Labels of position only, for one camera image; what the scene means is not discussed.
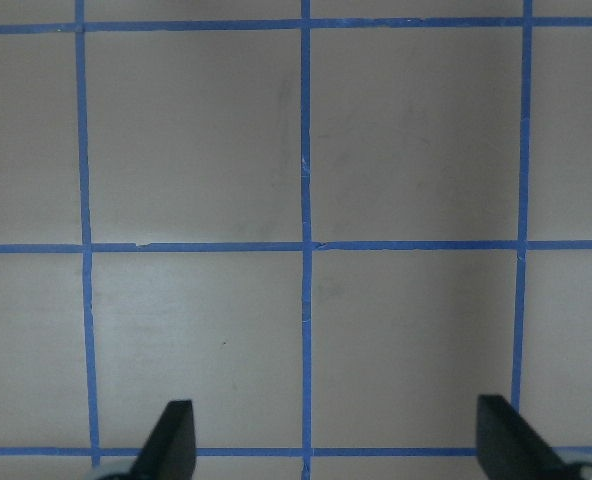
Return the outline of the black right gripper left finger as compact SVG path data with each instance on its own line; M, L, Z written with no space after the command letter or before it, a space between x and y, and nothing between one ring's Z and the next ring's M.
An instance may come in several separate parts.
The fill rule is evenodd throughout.
M173 400L164 408L130 468L131 479L190 480L197 462L191 400Z

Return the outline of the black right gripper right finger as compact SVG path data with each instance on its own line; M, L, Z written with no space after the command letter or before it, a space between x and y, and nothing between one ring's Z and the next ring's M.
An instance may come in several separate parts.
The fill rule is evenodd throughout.
M476 457L488 479L567 479L567 464L501 395L479 395Z

